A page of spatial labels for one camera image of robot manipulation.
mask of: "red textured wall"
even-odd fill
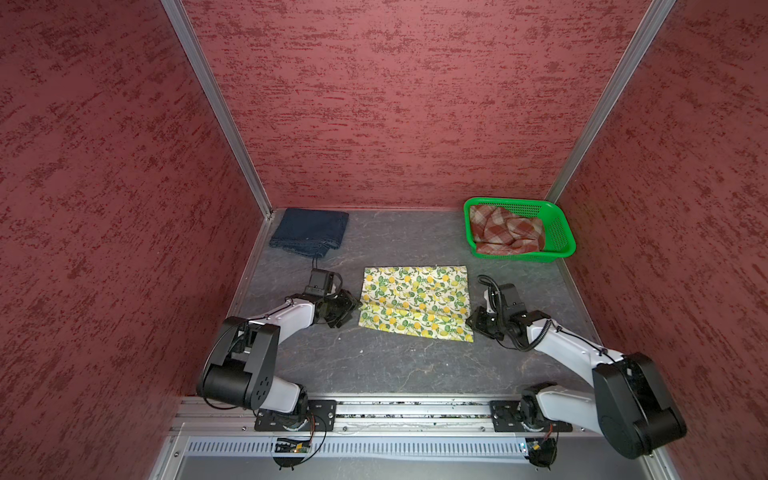
[[[259,214],[160,2],[0,18],[0,478],[144,480]]]
[[[685,479],[768,472],[768,3],[678,0],[561,205],[602,339],[688,423]]]
[[[278,207],[543,198],[648,0],[188,0]]]

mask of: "green leaf pattern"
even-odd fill
[[[360,326],[472,342],[466,266],[366,268]]]

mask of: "green plastic basket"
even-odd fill
[[[469,208],[472,205],[493,205],[504,207],[516,215],[527,218],[541,218],[544,223],[544,251],[521,253],[520,255],[484,255],[477,253],[478,246],[472,239],[469,225]],[[568,226],[563,210],[555,204],[543,200],[518,200],[516,198],[470,198],[464,203],[464,224],[467,229],[467,242],[472,248],[472,255],[479,258],[504,258],[521,262],[554,262],[557,258],[570,257],[576,251],[576,240]]]

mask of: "black mounting plate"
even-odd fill
[[[333,430],[333,423],[336,421],[336,400],[309,400],[309,410],[315,417],[322,418],[327,427],[327,431]],[[308,432],[310,430],[310,424],[307,422],[298,430],[288,430],[283,427],[276,418],[276,414],[272,410],[259,410],[256,414],[256,423],[253,425],[253,430],[257,432],[278,432],[278,433],[294,433],[294,432]],[[315,430],[321,432],[323,430],[323,422],[320,420],[315,421]]]
[[[538,433],[525,426],[515,419],[515,413],[518,411],[517,400],[492,400],[488,404],[491,406],[491,420],[493,420],[493,430],[499,433]],[[541,433],[547,433],[549,429],[541,430]],[[574,427],[566,422],[552,422],[552,432],[567,433],[573,432]]]

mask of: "ventilation grille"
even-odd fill
[[[314,446],[321,439],[315,438]],[[269,457],[275,449],[275,438],[233,439],[232,437],[193,437],[187,444],[189,456]],[[480,458],[506,462],[524,461],[525,440],[520,438],[467,439],[451,437],[328,437],[317,452],[318,457],[384,457],[384,458]],[[303,456],[280,454],[280,456]]]

